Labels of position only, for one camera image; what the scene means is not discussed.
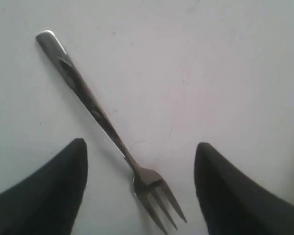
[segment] white surface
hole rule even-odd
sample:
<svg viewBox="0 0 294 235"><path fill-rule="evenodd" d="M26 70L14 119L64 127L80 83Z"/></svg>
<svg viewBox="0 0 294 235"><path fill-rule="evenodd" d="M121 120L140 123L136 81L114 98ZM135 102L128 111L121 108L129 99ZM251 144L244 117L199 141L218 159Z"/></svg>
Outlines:
<svg viewBox="0 0 294 235"><path fill-rule="evenodd" d="M52 29L138 162L157 170L189 223L196 145L211 143L294 204L294 1L0 0L0 192L85 138L89 178L74 235L161 234L131 171L42 53Z"/></svg>

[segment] fork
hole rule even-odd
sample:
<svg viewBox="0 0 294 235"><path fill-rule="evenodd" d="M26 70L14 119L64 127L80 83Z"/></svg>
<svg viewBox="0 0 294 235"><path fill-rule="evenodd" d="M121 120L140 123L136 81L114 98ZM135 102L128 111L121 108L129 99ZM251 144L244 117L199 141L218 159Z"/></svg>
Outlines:
<svg viewBox="0 0 294 235"><path fill-rule="evenodd" d="M67 85L73 90L93 118L123 154L124 159L134 172L134 193L158 227L164 234L168 234L154 207L150 203L151 198L157 202L166 217L177 229L158 191L162 191L177 214L187 223L175 196L161 175L154 170L141 167L134 160L55 34L50 30L45 30L36 36L36 40Z"/></svg>

